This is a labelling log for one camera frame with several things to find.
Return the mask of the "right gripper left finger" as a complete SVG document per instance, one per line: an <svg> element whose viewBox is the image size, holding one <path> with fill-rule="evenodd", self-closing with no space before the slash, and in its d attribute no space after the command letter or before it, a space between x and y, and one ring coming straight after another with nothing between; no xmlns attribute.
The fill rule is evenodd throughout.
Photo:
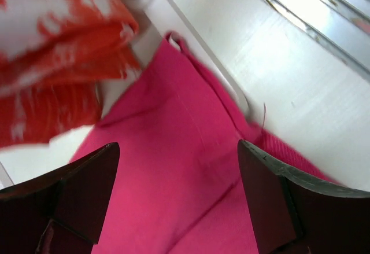
<svg viewBox="0 0 370 254"><path fill-rule="evenodd" d="M1 253L91 253L119 164L118 143L1 190Z"/></svg>

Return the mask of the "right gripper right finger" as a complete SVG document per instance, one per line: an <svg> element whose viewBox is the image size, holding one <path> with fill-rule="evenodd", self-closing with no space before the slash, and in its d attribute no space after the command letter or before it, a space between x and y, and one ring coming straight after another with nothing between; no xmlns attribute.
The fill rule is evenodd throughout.
<svg viewBox="0 0 370 254"><path fill-rule="evenodd" d="M259 253L369 253L369 192L322 180L238 142Z"/></svg>

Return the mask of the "magenta pink trousers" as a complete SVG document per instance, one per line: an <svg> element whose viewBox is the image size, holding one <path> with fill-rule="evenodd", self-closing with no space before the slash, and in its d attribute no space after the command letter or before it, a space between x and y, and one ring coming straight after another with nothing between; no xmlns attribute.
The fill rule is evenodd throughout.
<svg viewBox="0 0 370 254"><path fill-rule="evenodd" d="M120 159L94 253L257 253L237 145L324 174L243 113L186 48L164 38L139 79L91 130L79 159L117 142Z"/></svg>

